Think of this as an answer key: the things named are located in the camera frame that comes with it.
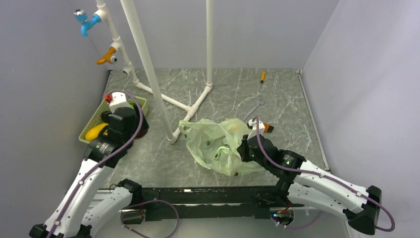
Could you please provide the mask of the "yellow fake lemon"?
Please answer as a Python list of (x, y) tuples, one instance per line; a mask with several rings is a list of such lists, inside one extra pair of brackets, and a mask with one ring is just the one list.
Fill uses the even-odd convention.
[(93, 128), (91, 128), (85, 135), (85, 140), (92, 141), (100, 135), (107, 135), (107, 123), (101, 123)]

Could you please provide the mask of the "light green plastic bag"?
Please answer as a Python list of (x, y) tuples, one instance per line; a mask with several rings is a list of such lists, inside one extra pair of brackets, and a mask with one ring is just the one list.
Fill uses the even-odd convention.
[(237, 149), (244, 135), (251, 131), (240, 119), (216, 123), (209, 119), (197, 122), (181, 120), (179, 131), (185, 135), (186, 147), (202, 167), (226, 176), (242, 176), (261, 172), (257, 162), (243, 162)]

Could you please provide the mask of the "dark red fake apple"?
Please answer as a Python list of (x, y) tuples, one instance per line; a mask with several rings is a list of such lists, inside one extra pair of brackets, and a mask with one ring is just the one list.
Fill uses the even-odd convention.
[(147, 128), (147, 129), (141, 129), (141, 130), (137, 133), (137, 135), (136, 135), (135, 139), (140, 139), (140, 138), (144, 137), (144, 136), (148, 133), (148, 131), (149, 131), (149, 129), (148, 129), (148, 128)]

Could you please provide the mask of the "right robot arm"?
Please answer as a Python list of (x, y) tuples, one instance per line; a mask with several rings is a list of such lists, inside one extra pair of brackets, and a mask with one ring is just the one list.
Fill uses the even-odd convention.
[(237, 151), (243, 162), (256, 162), (278, 178), (271, 193), (276, 205), (309, 205), (336, 214), (365, 235), (378, 229), (380, 188), (346, 182), (293, 151), (277, 149), (263, 136), (244, 135)]

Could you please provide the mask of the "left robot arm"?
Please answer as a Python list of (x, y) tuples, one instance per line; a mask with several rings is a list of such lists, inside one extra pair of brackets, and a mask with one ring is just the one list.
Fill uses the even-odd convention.
[(102, 182), (149, 129), (141, 107), (119, 107), (109, 116), (107, 134), (90, 142), (78, 174), (59, 206), (42, 224), (32, 227), (32, 238), (91, 238), (105, 223), (105, 215), (142, 202), (141, 186), (129, 179), (117, 185), (110, 198), (88, 210)]

